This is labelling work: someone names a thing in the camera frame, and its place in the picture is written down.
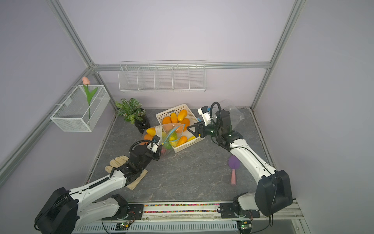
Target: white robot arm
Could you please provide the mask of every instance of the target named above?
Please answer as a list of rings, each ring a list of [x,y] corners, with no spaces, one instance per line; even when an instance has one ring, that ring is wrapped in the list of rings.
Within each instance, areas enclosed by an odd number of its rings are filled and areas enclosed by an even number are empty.
[[[216,121],[212,118],[213,107],[217,105]],[[254,152],[243,137],[232,130],[230,113],[222,110],[218,102],[209,108],[198,110],[203,121],[187,127],[195,136],[211,136],[218,146],[230,151],[251,173],[257,183],[255,193],[245,193],[234,198],[233,208],[237,216],[245,216],[248,210],[260,210],[262,214],[271,214],[292,204],[292,192],[288,174],[266,163]]]
[[[142,140],[130,147],[129,160],[111,173],[87,185],[67,191],[59,188],[35,218],[34,228],[43,234],[71,233],[74,229],[106,217],[123,219],[128,215],[128,202],[116,194],[105,201],[94,203],[102,196],[122,188],[137,179],[151,160],[158,160],[159,138],[154,142]]]

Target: wire basket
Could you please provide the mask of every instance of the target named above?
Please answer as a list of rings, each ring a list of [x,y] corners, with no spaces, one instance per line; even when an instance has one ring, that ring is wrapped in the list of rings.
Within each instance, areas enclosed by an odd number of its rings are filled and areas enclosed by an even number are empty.
[[[83,85],[78,85],[50,119],[64,132],[92,132],[110,100],[103,85],[88,86],[90,92],[95,88],[98,90],[88,106]]]
[[[205,63],[126,64],[118,73],[119,89],[134,91],[205,91]]]
[[[156,118],[157,120],[159,121],[160,124],[162,124],[162,120],[166,117],[166,116],[171,116],[171,113],[176,113],[177,115],[179,114],[179,112],[181,112],[182,110],[186,110],[187,111],[187,116],[186,118],[190,120],[190,125],[193,125],[197,122],[199,122],[196,118],[196,116],[191,112],[191,110],[188,108],[188,106],[186,104],[182,104],[182,105],[179,105],[179,106],[176,106],[176,107],[173,107],[173,108],[170,108],[169,110],[166,110],[166,111],[163,111],[163,112],[160,112],[158,114],[156,114]],[[184,131],[182,133],[182,136],[186,136],[187,139],[191,138],[193,135],[192,133],[190,133],[188,130]],[[201,138],[200,136],[193,139],[193,140],[190,140],[189,142],[186,142],[184,143],[183,145],[180,145],[178,147],[173,147],[174,149],[174,152],[177,153],[193,144],[196,144],[197,142],[199,141],[202,141],[204,140],[204,138]]]

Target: transparent plastic sheet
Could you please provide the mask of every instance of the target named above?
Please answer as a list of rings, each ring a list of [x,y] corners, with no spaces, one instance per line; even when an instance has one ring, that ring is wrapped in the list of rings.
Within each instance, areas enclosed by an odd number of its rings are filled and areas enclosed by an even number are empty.
[[[238,108],[236,108],[236,106],[230,100],[219,101],[219,104],[221,106],[221,109],[230,112],[231,125],[233,126],[233,129],[235,129],[239,122],[244,119],[244,114],[240,112]],[[216,119],[215,113],[217,111],[218,108],[217,105],[215,105],[212,111],[214,119]]]
[[[177,145],[179,139],[182,136],[184,126],[185,124],[180,123],[162,124],[154,126],[144,131],[142,140],[152,140],[153,136],[160,137],[158,146],[162,147],[161,156],[164,156],[173,149],[172,146],[175,147]]]

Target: white wall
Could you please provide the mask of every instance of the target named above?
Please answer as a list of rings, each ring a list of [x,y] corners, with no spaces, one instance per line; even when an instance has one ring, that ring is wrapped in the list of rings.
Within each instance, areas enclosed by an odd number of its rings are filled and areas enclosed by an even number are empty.
[[[35,217],[53,191],[84,184],[113,115],[108,105],[91,133],[63,132],[55,124],[47,130],[0,189],[1,233],[40,234]]]
[[[136,92],[123,93],[118,86],[118,72],[100,72],[116,101],[136,98],[144,107],[171,108],[182,103],[202,107],[215,101],[231,100],[236,106],[251,106],[265,69],[207,69],[205,92]]]
[[[44,0],[2,1],[0,32],[1,164],[85,65]]]
[[[45,0],[2,1],[0,32],[1,164],[85,66]],[[113,116],[108,105],[91,133],[48,128],[0,188],[0,233],[40,233],[36,215],[53,191],[84,183]]]
[[[307,1],[255,109],[312,234],[373,233],[373,12]]]
[[[294,0],[62,0],[97,64],[270,61]]]

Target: gray marble tabletop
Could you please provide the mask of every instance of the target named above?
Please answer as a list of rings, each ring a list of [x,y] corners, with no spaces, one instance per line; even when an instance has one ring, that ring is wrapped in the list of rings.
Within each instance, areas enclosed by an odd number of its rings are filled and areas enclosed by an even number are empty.
[[[156,114],[163,110],[147,110],[151,126],[159,125]],[[240,109],[243,119],[235,128],[250,147],[265,161],[259,136],[250,110]],[[197,109],[192,112],[199,116]],[[138,129],[118,117],[104,146],[90,181],[108,173],[104,170],[111,159],[128,156],[131,144],[141,138]],[[117,189],[101,198],[120,194],[129,202],[142,201],[230,201],[244,192],[255,192],[256,182],[249,171],[240,165],[236,170],[236,186],[231,185],[230,153],[214,144],[210,137],[178,153],[171,151],[158,161],[151,161],[148,173],[134,190]]]

